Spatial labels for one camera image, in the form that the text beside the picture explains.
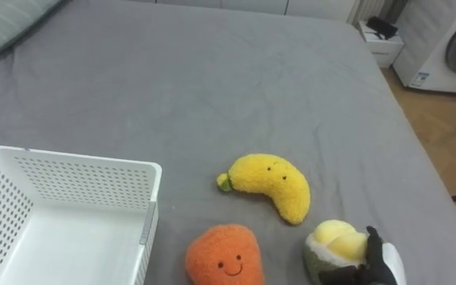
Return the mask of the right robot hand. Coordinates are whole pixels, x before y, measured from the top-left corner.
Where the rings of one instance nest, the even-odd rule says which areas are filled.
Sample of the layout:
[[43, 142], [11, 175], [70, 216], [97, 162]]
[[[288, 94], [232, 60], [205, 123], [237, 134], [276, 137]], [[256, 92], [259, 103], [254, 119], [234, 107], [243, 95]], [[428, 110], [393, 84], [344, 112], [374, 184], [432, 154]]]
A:
[[397, 248], [389, 242], [383, 242], [373, 226], [368, 226], [367, 232], [365, 263], [329, 272], [331, 279], [327, 284], [406, 285], [405, 268]]

